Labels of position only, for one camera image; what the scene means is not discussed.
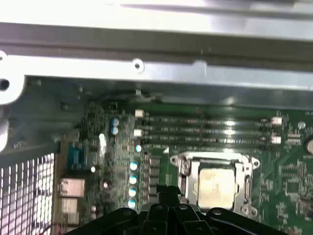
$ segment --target metal panel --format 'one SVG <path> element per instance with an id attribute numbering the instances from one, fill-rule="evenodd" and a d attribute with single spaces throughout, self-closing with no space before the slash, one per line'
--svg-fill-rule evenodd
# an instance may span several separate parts
<path id="1" fill-rule="evenodd" d="M 310 1 L 114 0 L 1 6 L 1 22 L 227 34 L 311 40 Z"/>
<path id="2" fill-rule="evenodd" d="M 1 168 L 0 173 L 1 234 L 43 232 L 52 218 L 54 154 Z"/>
<path id="3" fill-rule="evenodd" d="M 138 31 L 87 27 L 62 27 L 30 24 L 0 23 L 0 50 L 6 54 L 34 55 L 41 48 L 45 54 L 69 57 L 86 57 L 87 49 L 129 52 L 173 52 L 199 56 L 245 56 L 273 60 L 309 60 L 313 52 L 311 40 L 269 39 L 267 37 L 243 37 L 242 35 L 192 34 L 183 32 Z"/>

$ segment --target green circuit board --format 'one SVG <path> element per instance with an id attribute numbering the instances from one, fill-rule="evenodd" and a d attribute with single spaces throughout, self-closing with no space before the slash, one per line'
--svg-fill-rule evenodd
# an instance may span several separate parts
<path id="1" fill-rule="evenodd" d="M 257 220 L 286 233 L 311 234 L 313 155 L 306 151 L 306 144 L 313 135 L 313 112 L 90 102 L 81 139 L 100 134 L 105 137 L 105 148 L 96 157 L 100 166 L 97 187 L 87 195 L 97 198 L 108 211 L 127 206 L 139 211 L 150 201 L 145 174 L 151 170 L 151 159 L 157 170 L 154 179 L 177 186 L 178 169 L 169 163 L 170 156 L 186 151 L 231 151 L 261 163 L 253 172 L 252 184 Z M 136 170 L 130 169 L 131 163 L 137 164 Z M 130 184 L 133 176 L 136 183 Z M 99 189 L 101 180 L 112 185 Z"/>

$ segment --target screw hole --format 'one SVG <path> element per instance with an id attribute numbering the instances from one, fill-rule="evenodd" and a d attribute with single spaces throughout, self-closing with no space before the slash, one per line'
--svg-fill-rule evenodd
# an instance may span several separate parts
<path id="1" fill-rule="evenodd" d="M 6 91 L 10 86 L 10 82 L 6 79 L 0 79 L 0 91 Z"/>

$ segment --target capacitor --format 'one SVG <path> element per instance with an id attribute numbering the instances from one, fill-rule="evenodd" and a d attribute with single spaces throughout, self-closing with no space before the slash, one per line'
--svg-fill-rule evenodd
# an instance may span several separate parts
<path id="1" fill-rule="evenodd" d="M 111 128 L 111 134 L 112 135 L 117 135 L 117 133 L 118 133 L 118 128 L 116 126 L 112 127 Z"/>
<path id="2" fill-rule="evenodd" d="M 119 120 L 117 118 L 113 118 L 111 120 L 111 124 L 112 124 L 112 126 L 118 126 L 119 125 Z"/>
<path id="3" fill-rule="evenodd" d="M 304 142 L 304 149 L 313 155 L 313 138 L 309 138 Z"/>
<path id="4" fill-rule="evenodd" d="M 131 170 L 137 170 L 138 169 L 138 163 L 137 162 L 131 162 L 130 164 L 129 164 L 129 168 L 131 169 Z"/>
<path id="5" fill-rule="evenodd" d="M 135 188 L 130 188 L 130 189 L 128 190 L 128 195 L 129 195 L 130 197 L 135 197 L 135 196 L 136 196 L 136 189 L 135 189 Z"/>
<path id="6" fill-rule="evenodd" d="M 306 126 L 305 122 L 303 122 L 303 121 L 298 122 L 298 128 L 300 130 L 303 130 L 305 128 L 305 126 Z"/>
<path id="7" fill-rule="evenodd" d="M 140 145 L 136 145 L 136 146 L 135 146 L 135 150 L 136 150 L 137 153 L 140 153 L 140 152 L 141 152 L 141 149 L 142 149 L 142 148 L 141 148 Z"/>
<path id="8" fill-rule="evenodd" d="M 128 201 L 128 207 L 134 209 L 136 207 L 136 201 L 134 199 L 130 199 Z"/>
<path id="9" fill-rule="evenodd" d="M 129 183 L 132 184 L 132 185 L 136 184 L 137 183 L 137 177 L 134 176 L 134 175 L 131 175 L 129 177 Z"/>
<path id="10" fill-rule="evenodd" d="M 107 182 L 103 182 L 103 188 L 108 188 L 108 187 L 109 187 L 108 183 Z"/>

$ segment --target screw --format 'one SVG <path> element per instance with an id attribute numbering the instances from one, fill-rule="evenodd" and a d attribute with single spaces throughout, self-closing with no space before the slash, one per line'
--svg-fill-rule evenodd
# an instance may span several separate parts
<path id="1" fill-rule="evenodd" d="M 181 210 L 185 210 L 185 209 L 187 209 L 188 207 L 187 207 L 186 205 L 180 205 L 179 208 L 180 208 Z"/>
<path id="2" fill-rule="evenodd" d="M 220 210 L 214 210 L 212 213 L 215 215 L 221 215 L 222 214 L 222 212 Z"/>
<path id="3" fill-rule="evenodd" d="M 157 210 L 161 210 L 161 209 L 163 209 L 163 206 L 162 206 L 162 205 L 157 205 L 157 206 L 156 206 L 156 209 L 157 209 Z"/>

